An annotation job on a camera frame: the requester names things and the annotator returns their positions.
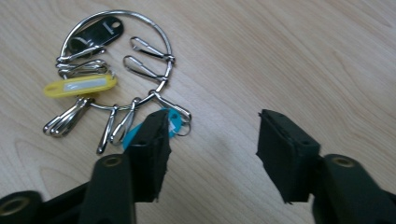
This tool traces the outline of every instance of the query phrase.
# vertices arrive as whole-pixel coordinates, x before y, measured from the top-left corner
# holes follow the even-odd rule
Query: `wooden table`
[[[191,134],[171,139],[159,202],[138,204],[139,223],[314,223],[310,203],[282,203],[255,155],[264,108],[304,128],[321,155],[352,157],[396,192],[394,1],[40,0],[0,3],[0,197],[32,189],[49,200],[90,179],[108,113],[91,109],[66,138],[46,136],[44,124],[75,99],[42,90],[60,79],[55,59],[69,31],[116,8],[165,30],[177,67],[163,97],[193,115]],[[128,105],[156,85],[122,67],[133,54],[128,39],[163,49],[147,25],[123,21],[124,35],[100,57],[120,80],[97,98],[107,105]],[[135,124],[159,108],[142,107]],[[108,146],[112,153],[121,149]]]

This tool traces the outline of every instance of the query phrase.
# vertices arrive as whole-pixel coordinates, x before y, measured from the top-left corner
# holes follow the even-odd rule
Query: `wood grain surface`
[[[73,98],[42,93],[59,80],[55,59],[70,30],[103,10],[154,20],[177,57],[163,97],[188,108],[192,131],[171,140],[158,203],[137,205],[138,223],[314,223],[310,203],[283,204],[256,157],[260,118],[283,113],[322,145],[321,155],[361,162],[396,192],[396,2],[1,1],[0,198],[21,190],[49,200],[90,179],[108,113],[91,109],[66,138],[42,127]],[[102,104],[128,105],[156,84],[125,71],[128,39],[161,39],[137,20],[101,56],[119,84]],[[134,54],[162,73],[163,63]],[[135,124],[160,107],[142,107]],[[106,155],[121,153],[108,146]]]

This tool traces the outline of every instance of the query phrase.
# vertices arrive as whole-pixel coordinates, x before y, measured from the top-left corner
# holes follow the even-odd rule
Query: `blue plastic piece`
[[[169,120],[169,138],[172,138],[175,136],[175,134],[180,130],[181,128],[181,117],[180,114],[172,108],[167,109],[169,110],[168,113],[168,120]],[[142,124],[136,125],[131,131],[129,131],[123,141],[122,141],[122,147],[126,149],[129,144],[132,142],[132,139],[134,139],[134,136],[136,133],[139,131],[140,127]]]

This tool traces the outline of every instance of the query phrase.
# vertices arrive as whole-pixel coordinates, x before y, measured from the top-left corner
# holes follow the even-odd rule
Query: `blue tag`
[[[175,136],[175,134],[180,130],[181,128],[181,117],[178,114],[178,112],[175,109],[169,108],[168,113],[168,120],[169,120],[169,138],[172,138]],[[122,147],[126,149],[129,144],[132,142],[132,139],[134,139],[134,136],[136,133],[139,131],[140,127],[142,124],[136,125],[131,131],[129,131],[123,141],[122,141]]]

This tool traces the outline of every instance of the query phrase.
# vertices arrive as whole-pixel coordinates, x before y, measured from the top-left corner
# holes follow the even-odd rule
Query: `yellow key tag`
[[[75,96],[106,91],[113,88],[116,84],[117,78],[111,75],[74,77],[50,83],[44,88],[44,94],[50,98]]]

